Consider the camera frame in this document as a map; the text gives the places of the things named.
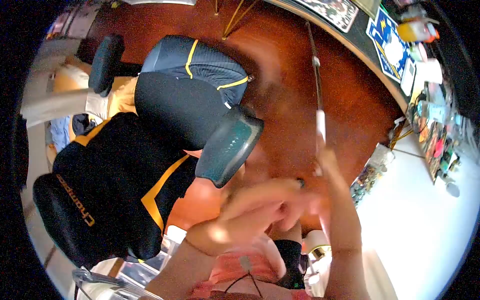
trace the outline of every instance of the black cycling shorts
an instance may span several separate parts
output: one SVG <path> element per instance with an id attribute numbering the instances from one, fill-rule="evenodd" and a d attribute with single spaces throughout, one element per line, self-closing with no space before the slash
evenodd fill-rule
<path id="1" fill-rule="evenodd" d="M 274 243 L 287 268 L 276 285 L 288 289 L 305 289 L 303 274 L 299 270 L 301 244 L 293 240 L 275 240 Z"/>

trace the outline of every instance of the wire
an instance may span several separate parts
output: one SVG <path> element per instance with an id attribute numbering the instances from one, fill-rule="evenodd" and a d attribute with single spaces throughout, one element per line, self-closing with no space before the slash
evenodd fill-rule
<path id="1" fill-rule="evenodd" d="M 243 275 L 242 277 L 240 277 L 240 278 L 236 279 L 234 282 L 232 282 L 232 283 L 228 286 L 228 288 L 227 288 L 223 293 L 226 294 L 227 291 L 228 291 L 234 284 L 236 284 L 237 282 L 239 282 L 240 280 L 244 279 L 244 278 L 247 277 L 247 276 L 250 276 L 250 278 L 251 278 L 252 281 L 253 281 L 253 285 L 255 285 L 255 288 L 257 289 L 258 295 L 260 296 L 261 299 L 263 299 L 264 297 L 262 296 L 262 293 L 260 292 L 260 289 L 258 288 L 257 283 L 255 282 L 255 279 L 253 278 L 253 275 L 250 273 L 250 271 L 248 271 L 247 274 Z"/>
<path id="2" fill-rule="evenodd" d="M 228 291 L 234 284 L 236 284 L 236 283 L 239 282 L 240 280 L 242 280 L 242 279 L 244 279 L 245 277 L 247 277 L 248 274 L 250 274 L 250 272 L 248 272 L 247 274 L 243 275 L 243 276 L 240 277 L 239 279 L 237 279 L 237 280 L 235 280 L 234 282 L 232 282 L 232 284 L 228 286 L 228 288 L 224 291 L 224 293 L 226 294 L 227 291 Z"/>
<path id="3" fill-rule="evenodd" d="M 248 272 L 248 275 L 250 275 L 250 278 L 253 281 L 253 285 L 255 285 L 255 288 L 257 289 L 258 295 L 260 296 L 261 299 L 263 299 L 264 297 L 262 296 L 262 293 L 260 292 L 260 289 L 258 288 L 257 283 L 255 282 L 255 279 L 253 279 L 252 274 L 250 274 L 250 271 Z"/>
<path id="4" fill-rule="evenodd" d="M 428 125 L 428 120 L 426 120 L 426 121 L 425 121 L 425 126 L 423 126 L 423 128 L 422 128 L 419 132 L 415 132 L 415 127 L 414 127 L 413 119 L 415 118 L 415 112 L 418 113 L 418 103 L 420 102 L 420 101 L 419 101 L 420 96 L 422 96 L 422 98 L 426 98 L 426 95 L 425 95 L 424 93 L 420 93 L 420 94 L 417 96 L 417 98 L 415 99 L 415 103 L 412 104 L 412 109 L 411 109 L 411 110 L 412 110 L 412 122 L 411 122 L 411 124 L 412 124 L 412 130 L 413 130 L 413 132 L 414 132 L 416 135 L 421 134 L 421 133 L 425 130 L 425 128 L 427 127 L 427 125 Z"/>

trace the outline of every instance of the blue sticker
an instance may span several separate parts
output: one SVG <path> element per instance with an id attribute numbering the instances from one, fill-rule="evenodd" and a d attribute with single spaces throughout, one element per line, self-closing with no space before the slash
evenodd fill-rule
<path id="1" fill-rule="evenodd" d="M 379 8 L 375 21 L 368 21 L 367 35 L 377 50 L 384 74 L 400 83 L 410 49 L 408 43 L 398 36 L 396 26 L 395 21 Z"/>

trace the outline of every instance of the red-brown floor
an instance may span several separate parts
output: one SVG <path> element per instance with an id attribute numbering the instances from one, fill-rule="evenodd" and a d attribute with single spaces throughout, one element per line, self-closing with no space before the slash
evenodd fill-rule
<path id="1" fill-rule="evenodd" d="M 258 3 L 228 37 L 222 30 L 238 4 L 221 1 L 214 16 L 212 0 L 195 6 L 179 4 L 123 4 L 98 14 L 83 44 L 93 53 L 103 36 L 122 34 L 123 61 L 143 63 L 159 39 L 169 34 L 198 38 L 240 63 L 256 80 L 249 84 L 243 103 L 265 121 L 265 130 L 246 163 L 252 180 L 303 177 L 307 188 L 324 192 L 321 178 L 312 176 L 315 148 L 316 93 L 311 48 L 305 21 L 274 5 Z M 320 28 L 314 36 L 321 61 L 327 143 L 336 151 L 340 168 L 352 182 L 378 142 L 387 141 L 393 120 L 402 115 L 380 80 L 353 53 Z M 196 180 L 179 199 L 169 223 L 187 229 L 215 217 L 220 191 Z M 317 217 L 301 219 L 303 231 L 320 228 Z"/>

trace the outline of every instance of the person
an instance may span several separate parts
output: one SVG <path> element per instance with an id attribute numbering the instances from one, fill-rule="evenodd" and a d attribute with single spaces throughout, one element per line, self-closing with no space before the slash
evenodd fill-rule
<path id="1" fill-rule="evenodd" d="M 238 189 L 219 217 L 187 231 L 176 253 L 146 290 L 164 300 L 322 299 L 306 294 L 298 270 L 298 219 L 310 212 L 318 214 L 332 249 L 324 299 L 369 299 L 360 221 L 349 187 L 334 152 L 321 136 L 317 143 L 316 161 L 329 186 L 329 209 L 320 210 L 327 200 L 300 189 L 297 180 L 273 179 Z"/>

